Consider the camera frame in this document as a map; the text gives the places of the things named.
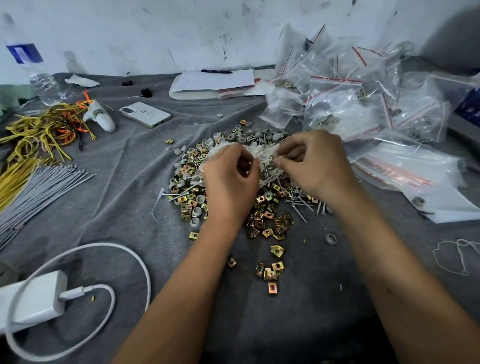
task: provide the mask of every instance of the bottle label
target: bottle label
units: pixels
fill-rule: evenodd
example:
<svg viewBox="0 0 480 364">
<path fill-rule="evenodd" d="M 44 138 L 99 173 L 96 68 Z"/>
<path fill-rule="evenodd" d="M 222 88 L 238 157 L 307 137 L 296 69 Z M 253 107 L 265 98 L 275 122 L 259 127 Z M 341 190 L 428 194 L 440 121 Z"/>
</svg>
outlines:
<svg viewBox="0 0 480 364">
<path fill-rule="evenodd" d="M 35 44 L 14 44 L 7 46 L 8 50 L 18 64 L 41 63 L 42 56 L 35 47 Z"/>
</svg>

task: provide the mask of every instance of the gray fabric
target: gray fabric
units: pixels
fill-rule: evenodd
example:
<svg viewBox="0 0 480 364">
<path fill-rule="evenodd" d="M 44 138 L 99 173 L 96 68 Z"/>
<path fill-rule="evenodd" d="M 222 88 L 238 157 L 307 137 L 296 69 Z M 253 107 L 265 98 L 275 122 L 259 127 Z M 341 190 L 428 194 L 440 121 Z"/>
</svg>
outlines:
<svg viewBox="0 0 480 364">
<path fill-rule="evenodd" d="M 88 77 L 102 84 L 89 93 L 115 110 L 112 116 L 117 130 L 107 133 L 94 125 L 96 141 L 85 137 L 84 151 L 79 151 L 77 144 L 66 151 L 81 168 L 98 176 L 33 218 L 0 252 L 0 259 L 28 275 L 45 261 L 80 244 L 116 242 L 132 248 L 145 261 L 154 297 L 192 244 L 187 239 L 190 225 L 181 221 L 178 206 L 162 198 L 154 211 L 158 222 L 150 214 L 158 192 L 168 186 L 173 164 L 179 159 L 173 148 L 192 146 L 215 132 L 230 130 L 241 119 L 251 121 L 252 127 L 264 127 L 256 116 L 264 110 L 265 100 L 172 100 L 168 89 L 173 75 Z M 132 79 L 134 86 L 120 86 L 119 82 L 126 79 Z M 81 95 L 80 88 L 68 87 L 75 90 L 77 97 Z M 125 99 L 145 87 L 154 92 L 153 98 Z M 148 129 L 119 115 L 120 107 L 136 101 L 170 112 L 173 119 Z M 218 113 L 224 117 L 217 118 Z M 166 139 L 175 140 L 169 151 L 164 150 Z M 444 147 L 459 152 L 455 144 Z M 466 180 L 471 186 L 465 191 L 466 196 L 480 205 L 478 176 L 467 174 Z M 364 187 L 389 214 L 413 252 L 479 321 L 480 257 L 473 251 L 465 252 L 471 276 L 461 277 L 436 267 L 431 254 L 440 240 L 461 237 L 480 242 L 479 223 L 435 225 L 419 216 L 400 193 L 367 183 Z M 282 257 L 286 271 L 279 280 L 278 295 L 269 296 L 266 283 L 253 275 L 258 262 L 275 261 L 269 246 L 276 241 L 249 241 L 242 229 L 231 249 L 238 267 L 233 271 L 225 269 L 216 296 L 204 363 L 305 363 L 386 345 L 337 218 L 317 217 L 302 209 L 309 222 L 304 224 L 286 206 L 281 210 L 289 211 L 296 223 L 281 244 L 286 250 Z M 330 246 L 324 241 L 325 234 L 330 232 L 337 235 L 338 245 Z M 457 255 L 454 250 L 450 252 L 443 263 L 455 267 Z M 117 294 L 113 315 L 99 335 L 58 363 L 108 362 L 143 313 L 146 286 L 140 266 L 123 251 L 98 248 L 73 254 L 55 268 L 67 274 L 69 288 L 106 283 Z M 93 302 L 91 294 L 68 302 L 62 317 L 19 333 L 19 340 L 26 349 L 38 354 L 62 351 L 78 343 L 100 323 L 108 309 L 106 292 L 93 295 Z M 4 362 L 22 362 L 14 355 L 6 359 Z"/>
</svg>

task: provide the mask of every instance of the white phone case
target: white phone case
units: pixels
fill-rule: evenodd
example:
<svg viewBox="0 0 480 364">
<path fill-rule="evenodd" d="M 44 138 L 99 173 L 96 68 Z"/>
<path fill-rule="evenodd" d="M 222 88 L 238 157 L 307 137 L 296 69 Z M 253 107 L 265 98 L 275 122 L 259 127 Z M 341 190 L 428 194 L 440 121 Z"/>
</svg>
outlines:
<svg viewBox="0 0 480 364">
<path fill-rule="evenodd" d="M 135 102 L 129 106 L 124 106 L 123 108 L 120 108 L 120 113 L 127 118 L 138 121 L 140 124 L 148 128 L 153 128 L 154 126 L 170 120 L 172 117 L 168 112 L 156 109 L 143 102 Z"/>
</svg>

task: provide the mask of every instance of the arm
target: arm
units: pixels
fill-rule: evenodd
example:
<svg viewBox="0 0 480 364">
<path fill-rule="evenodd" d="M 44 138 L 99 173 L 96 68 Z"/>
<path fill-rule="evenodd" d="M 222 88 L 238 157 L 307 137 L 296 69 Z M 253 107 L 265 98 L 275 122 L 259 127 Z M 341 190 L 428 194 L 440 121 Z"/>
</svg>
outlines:
<svg viewBox="0 0 480 364">
<path fill-rule="evenodd" d="M 114 364 L 200 360 L 213 297 L 228 251 L 253 206 L 260 167 L 257 159 L 234 144 L 215 154 L 205 164 L 204 173 L 208 220 L 113 359 Z"/>
<path fill-rule="evenodd" d="M 480 363 L 477 324 L 385 221 L 356 181 L 340 138 L 299 133 L 278 153 L 284 157 L 276 164 L 339 217 L 398 360 Z"/>
</svg>

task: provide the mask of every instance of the stack of plastic bags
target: stack of plastic bags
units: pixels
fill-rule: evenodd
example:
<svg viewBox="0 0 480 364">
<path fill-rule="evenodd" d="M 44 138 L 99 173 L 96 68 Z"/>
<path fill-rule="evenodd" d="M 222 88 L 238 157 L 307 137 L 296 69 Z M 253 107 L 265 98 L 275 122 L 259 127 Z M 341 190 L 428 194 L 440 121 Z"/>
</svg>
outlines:
<svg viewBox="0 0 480 364">
<path fill-rule="evenodd" d="M 288 24 L 260 118 L 280 129 L 295 118 L 304 131 L 327 129 L 356 141 L 361 148 L 349 153 L 356 171 L 401 191 L 434 222 L 480 219 L 480 209 L 457 190 L 462 160 L 431 146 L 445 139 L 451 112 L 479 85 L 439 72 L 402 73 L 411 48 L 363 48 L 355 37 L 334 40 L 325 26 L 308 39 Z"/>
</svg>

